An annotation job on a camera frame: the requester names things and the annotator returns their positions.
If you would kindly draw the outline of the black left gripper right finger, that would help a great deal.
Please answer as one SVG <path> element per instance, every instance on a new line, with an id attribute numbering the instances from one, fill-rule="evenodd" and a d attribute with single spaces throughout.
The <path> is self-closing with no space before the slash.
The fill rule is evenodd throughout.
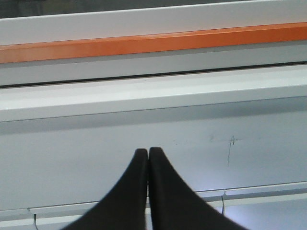
<path id="1" fill-rule="evenodd" d="M 155 230 L 242 229 L 196 195 L 160 147 L 149 151 L 149 199 Z"/>

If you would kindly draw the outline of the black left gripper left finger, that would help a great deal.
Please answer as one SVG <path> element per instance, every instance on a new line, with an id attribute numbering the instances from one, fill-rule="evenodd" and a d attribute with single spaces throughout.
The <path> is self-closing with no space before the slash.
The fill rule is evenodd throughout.
<path id="1" fill-rule="evenodd" d="M 127 169 L 92 209 L 65 230 L 144 230 L 147 150 L 137 149 Z"/>

